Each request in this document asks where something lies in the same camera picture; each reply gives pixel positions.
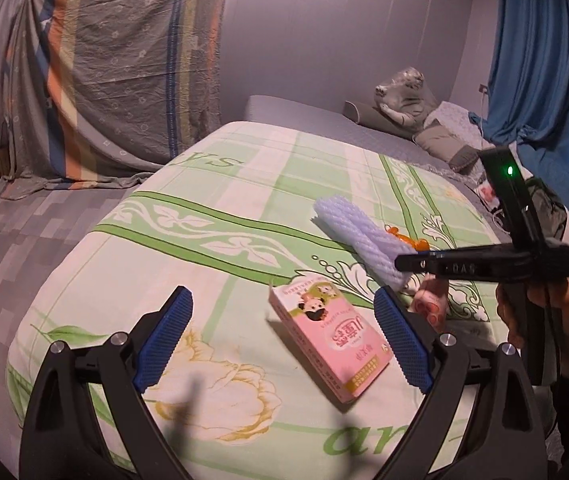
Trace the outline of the person right hand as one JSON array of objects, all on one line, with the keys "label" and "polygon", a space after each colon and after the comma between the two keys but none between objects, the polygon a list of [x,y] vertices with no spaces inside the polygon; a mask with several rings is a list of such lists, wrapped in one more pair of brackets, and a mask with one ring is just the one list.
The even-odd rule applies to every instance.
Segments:
[{"label": "person right hand", "polygon": [[557,378],[569,378],[569,278],[549,284],[500,284],[498,315],[508,327],[508,342],[549,366]]}]

